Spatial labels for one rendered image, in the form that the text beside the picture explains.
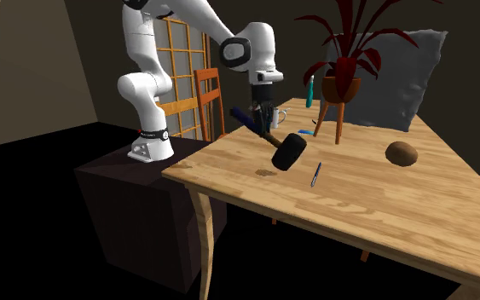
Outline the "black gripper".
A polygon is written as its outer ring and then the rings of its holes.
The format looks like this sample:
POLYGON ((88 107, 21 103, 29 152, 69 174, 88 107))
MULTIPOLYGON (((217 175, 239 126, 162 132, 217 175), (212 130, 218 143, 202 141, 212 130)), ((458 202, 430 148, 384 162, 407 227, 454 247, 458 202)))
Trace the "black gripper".
POLYGON ((274 117, 273 85, 272 84, 253 84, 251 86, 252 108, 254 109, 254 123, 257 126, 257 132, 262 135, 271 129, 274 117), (263 107, 266 107, 266 125, 263 107))

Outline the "red plant in brown pot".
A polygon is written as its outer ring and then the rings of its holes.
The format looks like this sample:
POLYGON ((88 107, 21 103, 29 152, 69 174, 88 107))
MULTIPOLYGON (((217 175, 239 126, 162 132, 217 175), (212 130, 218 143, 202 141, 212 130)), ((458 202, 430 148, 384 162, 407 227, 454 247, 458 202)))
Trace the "red plant in brown pot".
POLYGON ((355 76, 356 70, 364 69, 374 77, 377 77, 382 67, 380 53, 375 48, 369 48, 367 44, 376 37, 386 34, 397 35, 413 46, 417 46, 418 44, 407 33, 398 28, 386 28, 375 31, 371 33, 370 36, 366 35, 375 21, 387 9, 391 5, 401 2, 401 0, 384 0, 373 13, 362 34, 358 32, 358 29, 368 0, 360 0, 357 9, 353 8, 353 0, 334 1, 338 4, 338 11, 340 13, 343 29, 341 33, 336 34, 330 27, 328 21, 318 15, 303 15, 300 16, 299 19, 313 20, 323 25, 328 31, 328 37, 324 40, 324 43, 333 43, 336 50, 337 59, 335 61, 318 61, 310 66, 304 73, 303 83, 307 85, 310 78, 322 67, 330 67, 322 79, 322 94, 325 99, 325 104, 321 108, 314 133, 317 134, 319 132, 328 107, 334 105, 338 108, 336 141, 340 141, 344 119, 344 106, 354 98, 361 84, 361 80, 355 76))

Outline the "dark robot stand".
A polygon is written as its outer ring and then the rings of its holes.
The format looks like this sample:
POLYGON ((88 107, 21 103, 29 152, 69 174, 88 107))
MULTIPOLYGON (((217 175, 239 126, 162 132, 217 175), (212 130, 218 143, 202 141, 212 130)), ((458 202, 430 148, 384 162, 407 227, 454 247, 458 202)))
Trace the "dark robot stand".
POLYGON ((161 173, 206 147, 173 137, 172 157, 143 163, 122 147, 75 169, 78 185, 108 263, 187 293, 200 272, 200 236, 183 184, 161 173))

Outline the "light wooden table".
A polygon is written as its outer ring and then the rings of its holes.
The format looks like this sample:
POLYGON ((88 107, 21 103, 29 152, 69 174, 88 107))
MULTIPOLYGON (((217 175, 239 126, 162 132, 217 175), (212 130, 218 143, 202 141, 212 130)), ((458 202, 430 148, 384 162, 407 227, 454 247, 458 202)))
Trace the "light wooden table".
POLYGON ((243 127, 163 171, 193 201, 200 300, 211 282, 212 199, 456 281, 448 300, 480 300, 480 176, 420 118, 409 132, 347 124, 341 142, 335 128, 327 123, 306 136, 287 171, 277 170, 273 148, 243 127), (392 164, 385 150, 394 141, 414 147, 418 160, 392 164))

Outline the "orange wooden chair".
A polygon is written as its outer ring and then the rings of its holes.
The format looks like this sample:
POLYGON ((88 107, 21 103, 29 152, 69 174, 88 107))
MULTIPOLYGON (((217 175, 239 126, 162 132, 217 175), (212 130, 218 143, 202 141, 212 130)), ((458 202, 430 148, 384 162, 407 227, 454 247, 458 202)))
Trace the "orange wooden chair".
POLYGON ((224 113, 223 113, 223 98, 221 95, 221 85, 220 85, 218 69, 206 68, 206 69, 195 70, 194 79, 195 79, 197 104, 198 104, 199 116, 200 116, 200 128, 201 128, 203 140, 210 141, 210 137, 207 133, 204 106, 211 103, 214 100, 218 101, 220 130, 222 132, 222 134, 218 137, 218 139, 220 139, 225 135, 227 135, 227 133, 225 132, 225 127, 224 127, 225 122, 224 122, 224 113), (216 80, 217 87, 212 90, 207 89, 206 92, 203 93, 201 91, 201 83, 202 82, 209 83, 212 79, 216 80))

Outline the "brown potato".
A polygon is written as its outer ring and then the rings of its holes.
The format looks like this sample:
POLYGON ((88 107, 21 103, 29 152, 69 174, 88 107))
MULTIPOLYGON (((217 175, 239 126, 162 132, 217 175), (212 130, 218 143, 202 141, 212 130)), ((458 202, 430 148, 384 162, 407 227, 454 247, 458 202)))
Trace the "brown potato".
POLYGON ((401 167, 414 164, 418 160, 417 150, 404 141, 394 141, 385 150, 385 157, 401 167))

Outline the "wooden lattice screen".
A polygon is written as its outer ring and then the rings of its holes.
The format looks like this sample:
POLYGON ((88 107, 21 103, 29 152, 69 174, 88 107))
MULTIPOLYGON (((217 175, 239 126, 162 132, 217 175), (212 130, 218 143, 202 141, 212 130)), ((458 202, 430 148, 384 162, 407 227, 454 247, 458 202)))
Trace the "wooden lattice screen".
MULTIPOLYGON (((209 37, 186 22, 171 16, 154 23, 159 62, 171 77, 172 90, 159 98, 172 136, 203 140, 197 104, 194 71, 209 68, 209 37)), ((201 91, 212 83, 201 83, 201 91)), ((204 106, 207 133, 214 138, 213 105, 204 106)))

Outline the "black mallet with blue grip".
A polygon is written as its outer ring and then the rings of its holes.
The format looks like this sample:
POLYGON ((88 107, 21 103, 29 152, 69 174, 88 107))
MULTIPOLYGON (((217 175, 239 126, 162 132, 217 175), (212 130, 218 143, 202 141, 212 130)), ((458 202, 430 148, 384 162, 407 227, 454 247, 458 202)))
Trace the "black mallet with blue grip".
POLYGON ((229 114, 241 122, 251 132, 263 138, 276 148, 271 161, 273 166, 278 170, 289 170, 307 146, 306 140, 298 134, 290 133, 283 141, 279 141, 269 132, 263 133, 260 126, 255 124, 254 121, 245 115, 238 107, 231 108, 229 114))

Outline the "grey pillow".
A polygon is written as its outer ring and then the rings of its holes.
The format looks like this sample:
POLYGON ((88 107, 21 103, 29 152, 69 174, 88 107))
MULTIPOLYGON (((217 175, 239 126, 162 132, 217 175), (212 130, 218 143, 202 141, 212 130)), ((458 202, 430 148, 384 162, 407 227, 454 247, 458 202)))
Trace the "grey pillow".
POLYGON ((447 34, 432 29, 409 32, 415 45, 395 34, 370 41, 367 46, 381 56, 381 70, 377 77, 356 70, 361 85, 345 105, 345 123, 409 131, 447 34))

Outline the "blue pen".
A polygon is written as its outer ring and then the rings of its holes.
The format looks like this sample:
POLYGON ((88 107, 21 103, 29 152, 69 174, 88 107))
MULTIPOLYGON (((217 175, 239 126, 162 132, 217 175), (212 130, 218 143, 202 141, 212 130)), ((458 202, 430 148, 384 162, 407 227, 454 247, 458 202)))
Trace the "blue pen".
POLYGON ((313 178, 312 178, 312 180, 311 180, 311 183, 310 183, 310 186, 311 186, 311 187, 314 187, 314 186, 315 186, 316 180, 317 180, 317 178, 318 178, 318 176, 319 176, 319 173, 320 173, 320 170, 321 170, 321 166, 322 166, 322 162, 320 162, 320 163, 317 165, 317 167, 316 167, 315 174, 314 174, 314 176, 313 176, 313 178))

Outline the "teal bottle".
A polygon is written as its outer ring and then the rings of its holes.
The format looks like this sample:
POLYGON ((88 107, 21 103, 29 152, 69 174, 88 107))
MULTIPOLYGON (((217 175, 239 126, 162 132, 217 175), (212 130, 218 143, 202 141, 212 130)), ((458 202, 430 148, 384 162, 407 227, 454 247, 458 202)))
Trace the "teal bottle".
POLYGON ((311 75, 309 77, 309 80, 306 84, 306 88, 307 88, 307 96, 306 96, 306 102, 305 102, 305 106, 307 108, 310 108, 312 106, 312 102, 313 102, 313 94, 314 94, 314 79, 315 79, 315 76, 314 75, 311 75))

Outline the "white mug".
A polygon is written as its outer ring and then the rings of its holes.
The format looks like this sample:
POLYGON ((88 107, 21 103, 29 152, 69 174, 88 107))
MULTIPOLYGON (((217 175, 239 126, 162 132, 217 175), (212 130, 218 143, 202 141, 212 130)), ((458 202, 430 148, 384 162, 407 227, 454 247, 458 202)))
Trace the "white mug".
POLYGON ((288 108, 279 109, 278 107, 275 107, 273 109, 272 122, 271 122, 272 129, 277 129, 279 127, 279 124, 281 124, 286 120, 287 111, 288 111, 288 108))

